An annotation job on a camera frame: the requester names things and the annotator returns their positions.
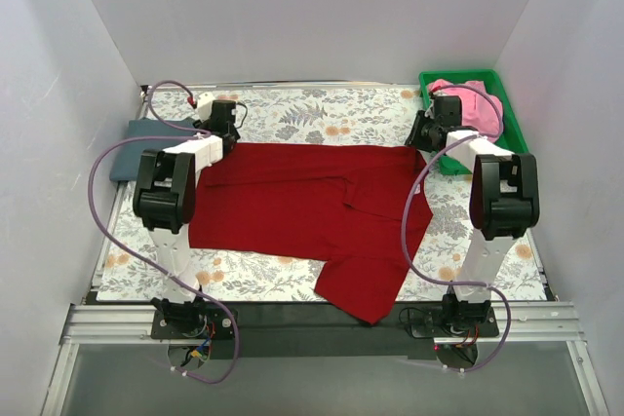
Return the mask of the red t-shirt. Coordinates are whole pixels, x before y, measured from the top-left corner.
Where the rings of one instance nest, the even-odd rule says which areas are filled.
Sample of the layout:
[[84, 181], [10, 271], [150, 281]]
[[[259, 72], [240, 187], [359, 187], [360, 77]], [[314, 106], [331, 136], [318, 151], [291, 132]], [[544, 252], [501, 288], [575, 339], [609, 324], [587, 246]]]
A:
[[202, 171], [189, 242], [319, 260], [316, 293], [376, 323], [391, 312], [409, 269], [402, 217], [409, 254], [433, 218], [422, 193], [405, 205], [424, 167], [405, 146], [240, 143]]

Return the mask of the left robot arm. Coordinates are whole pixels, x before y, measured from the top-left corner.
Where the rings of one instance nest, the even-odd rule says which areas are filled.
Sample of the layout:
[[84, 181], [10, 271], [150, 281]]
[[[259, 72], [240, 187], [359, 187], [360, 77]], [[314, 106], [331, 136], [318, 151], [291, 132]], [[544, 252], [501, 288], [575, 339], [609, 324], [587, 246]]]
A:
[[196, 133], [174, 146], [145, 150], [139, 161], [133, 210], [156, 247], [156, 265], [166, 273], [162, 297], [151, 304], [161, 324], [183, 337], [204, 335], [209, 322], [191, 269], [189, 228], [201, 172], [231, 153], [240, 138], [238, 107], [235, 100], [202, 95]]

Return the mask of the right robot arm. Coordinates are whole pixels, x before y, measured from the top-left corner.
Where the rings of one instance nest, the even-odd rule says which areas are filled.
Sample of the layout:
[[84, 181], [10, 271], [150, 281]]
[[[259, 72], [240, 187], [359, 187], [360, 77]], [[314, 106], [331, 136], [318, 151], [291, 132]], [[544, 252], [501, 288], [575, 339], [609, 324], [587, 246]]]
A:
[[463, 125], [461, 100], [455, 95], [436, 95], [428, 110], [418, 111], [406, 144], [436, 158], [448, 154], [472, 172], [473, 234], [460, 272], [443, 283], [447, 291], [441, 301], [413, 314], [411, 332], [461, 339], [476, 338], [481, 327], [496, 333], [493, 283], [515, 241], [539, 219], [536, 159], [503, 149]]

